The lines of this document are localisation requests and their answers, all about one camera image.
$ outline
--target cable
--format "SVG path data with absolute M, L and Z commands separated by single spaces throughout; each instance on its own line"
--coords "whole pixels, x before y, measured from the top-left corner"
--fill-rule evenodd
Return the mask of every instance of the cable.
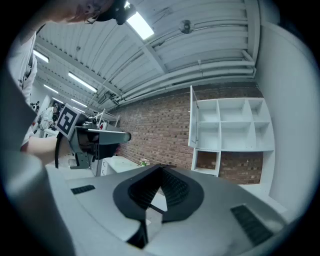
M 55 151 L 54 151 L 54 163 L 55 163 L 55 168 L 59 169 L 59 149 L 60 149 L 60 142 L 64 135 L 59 132 L 57 137 L 56 137 L 56 144 L 55 144 Z

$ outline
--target shelf compartment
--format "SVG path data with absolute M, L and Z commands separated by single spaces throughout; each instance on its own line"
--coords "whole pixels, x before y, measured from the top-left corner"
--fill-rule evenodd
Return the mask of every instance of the shelf compartment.
M 256 147 L 255 127 L 252 122 L 222 122 L 222 151 L 252 151 Z
M 270 116 L 266 101 L 263 98 L 248 100 L 254 121 L 269 122 Z
M 256 148 L 262 151 L 273 150 L 274 137 L 270 122 L 254 122 Z
M 221 153 L 219 151 L 207 152 L 197 150 L 196 165 L 194 171 L 203 174 L 218 176 L 220 168 L 220 157 Z
M 220 123 L 202 123 L 202 126 L 199 125 L 196 148 L 208 150 L 219 150 L 221 148 Z
M 244 98 L 219 99 L 221 121 L 251 121 L 252 113 L 248 101 Z
M 198 122 L 219 122 L 218 101 L 216 99 L 198 100 Z

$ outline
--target pipe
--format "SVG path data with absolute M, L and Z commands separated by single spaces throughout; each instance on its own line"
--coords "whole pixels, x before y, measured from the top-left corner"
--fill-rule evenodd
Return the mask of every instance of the pipe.
M 247 61 L 254 62 L 254 59 L 249 55 L 249 53 L 247 53 L 247 51 L 242 50 L 241 52 L 242 52 L 243 56 L 246 58 Z
M 255 66 L 254 61 L 247 61 L 247 60 L 233 60 L 233 61 L 218 61 L 218 62 L 211 62 L 211 63 L 206 63 L 206 64 L 201 64 L 201 70 L 207 70 L 207 69 L 214 69 L 214 68 L 223 68 L 223 67 L 234 67 L 234 66 Z M 156 83 L 162 82 L 163 80 L 173 78 L 176 76 L 184 75 L 186 73 L 190 72 L 195 72 L 195 71 L 200 71 L 200 66 L 194 65 L 190 67 L 186 67 L 183 69 L 179 69 L 177 71 L 162 75 L 160 77 L 157 77 L 153 80 L 150 80 L 144 84 L 141 84 L 140 86 L 137 86 L 133 88 L 132 90 L 124 93 L 121 97 L 117 97 L 115 100 L 118 101 L 122 99 L 123 97 L 126 97 L 128 95 L 131 95 L 141 89 L 144 89 L 146 87 L 152 86 Z
M 254 73 L 254 68 L 231 68 L 231 69 L 220 69 L 220 70 L 214 70 L 214 71 L 205 71 L 202 73 L 195 73 L 195 74 L 190 74 L 190 75 L 186 75 L 183 77 L 178 77 L 176 79 L 172 79 L 169 81 L 165 81 L 161 84 L 156 85 L 153 88 L 148 88 L 142 91 L 139 91 L 123 100 L 119 101 L 119 104 L 122 104 L 124 102 L 127 102 L 128 100 L 131 100 L 133 98 L 136 98 L 137 96 L 143 95 L 145 93 L 148 93 L 150 91 L 154 91 L 156 89 L 171 85 L 171 84 L 176 84 L 176 83 L 180 83 L 186 80 L 191 80 L 191 79 L 198 79 L 198 78 L 202 78 L 202 77 L 210 77 L 210 76 L 219 76 L 219 75 L 228 75 L 228 74 L 253 74 Z
M 243 78 L 253 79 L 253 76 L 233 75 L 233 76 L 228 77 L 227 79 L 243 79 Z M 187 88 L 187 87 L 190 87 L 190 86 L 204 85 L 206 83 L 212 82 L 213 80 L 221 80 L 221 79 L 225 80 L 226 78 L 218 76 L 218 77 L 210 77 L 210 78 L 205 78 L 205 79 L 199 79 L 199 80 L 196 80 L 196 81 L 184 82 L 184 83 L 176 84 L 176 85 L 173 85 L 173 86 L 170 86 L 170 87 L 165 87 L 165 88 L 162 88 L 162 89 L 151 91 L 149 93 L 146 93 L 146 94 L 140 95 L 138 97 L 129 99 L 129 100 L 125 101 L 125 103 L 128 104 L 130 102 L 137 101 L 137 100 L 139 100 L 141 98 L 146 98 L 148 95 L 155 96 L 155 95 L 160 94 L 159 92 L 162 92 L 162 93 L 171 92 L 171 91 L 174 91 L 174 90 L 183 89 L 183 88 Z M 112 108 L 108 109 L 108 111 L 114 109 L 115 107 L 117 107 L 117 106 L 113 106 Z

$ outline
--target ceiling light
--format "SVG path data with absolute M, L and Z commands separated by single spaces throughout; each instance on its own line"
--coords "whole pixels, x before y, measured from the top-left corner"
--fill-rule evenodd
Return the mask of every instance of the ceiling light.
M 41 54 L 37 50 L 33 50 L 33 54 L 35 56 L 39 57 L 41 60 L 45 61 L 46 63 L 49 63 L 49 58 L 47 56 L 44 56 L 43 54 Z
M 50 88 L 49 86 L 47 86 L 47 85 L 45 85 L 45 84 L 44 84 L 44 87 L 47 87 L 49 90 L 51 90 L 51 91 L 55 92 L 56 94 L 58 94 L 58 93 L 59 93 L 59 92 L 57 92 L 56 90 L 54 90 L 54 89 Z
M 57 102 L 60 102 L 60 103 L 64 104 L 61 100 L 58 100 L 57 98 L 52 97 L 52 99 L 54 99 Z
M 80 84 L 84 85 L 85 87 L 87 87 L 88 89 L 93 91 L 94 93 L 96 93 L 98 91 L 96 88 L 92 87 L 91 85 L 89 85 L 88 83 L 86 83 L 85 81 L 83 81 L 82 79 L 77 77 L 76 75 L 72 74 L 71 72 L 69 72 L 69 77 L 73 78 L 74 80 L 76 80 Z
M 79 105 L 81 105 L 81 106 L 84 106 L 85 108 L 87 108 L 88 106 L 87 105 L 85 105 L 85 104 L 82 104 L 82 103 L 80 103 L 79 101 L 76 101 L 75 99 L 71 99 L 72 101 L 74 101 L 75 103 L 78 103 Z
M 82 113 L 86 113 L 86 112 L 84 112 L 83 110 L 81 110 L 81 109 L 79 109 L 79 108 L 76 108 L 76 107 L 74 107 L 74 106 L 73 106 L 73 108 L 76 109 L 76 110 L 78 110 L 78 111 L 80 111 L 80 112 L 82 112 Z
M 148 23 L 141 17 L 139 12 L 130 17 L 127 22 L 134 28 L 134 30 L 139 34 L 142 40 L 147 39 L 148 37 L 154 34 L 151 27 Z

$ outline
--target person's arm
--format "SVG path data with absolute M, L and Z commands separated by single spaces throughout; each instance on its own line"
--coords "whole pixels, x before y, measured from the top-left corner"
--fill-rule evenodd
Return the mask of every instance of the person's arm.
M 31 136 L 29 141 L 21 147 L 21 151 L 40 158 L 43 165 L 47 165 L 55 160 L 56 143 L 56 137 L 38 138 Z M 59 148 L 59 158 L 69 153 L 71 153 L 69 142 L 63 137 Z

